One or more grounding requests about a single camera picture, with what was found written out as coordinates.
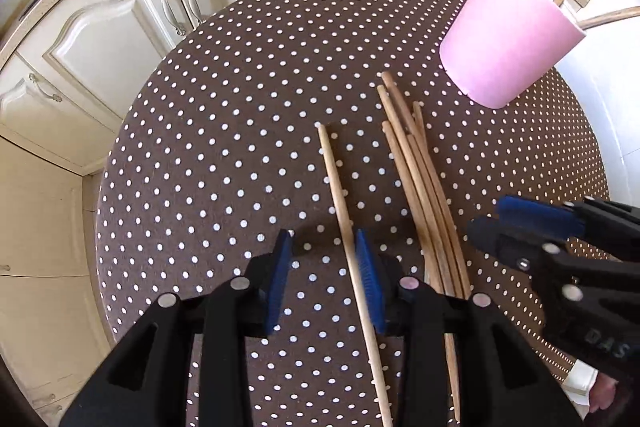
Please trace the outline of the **person's right hand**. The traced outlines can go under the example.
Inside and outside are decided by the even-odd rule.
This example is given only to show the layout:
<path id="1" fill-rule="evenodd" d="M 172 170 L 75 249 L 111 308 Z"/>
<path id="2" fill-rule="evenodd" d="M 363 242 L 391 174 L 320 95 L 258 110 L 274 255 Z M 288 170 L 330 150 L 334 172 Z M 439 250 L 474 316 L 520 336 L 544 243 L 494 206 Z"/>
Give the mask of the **person's right hand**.
<path id="1" fill-rule="evenodd" d="M 627 387 L 615 378 L 600 372 L 589 390 L 589 413 L 607 410 L 612 407 L 618 395 L 623 395 L 627 391 Z"/>

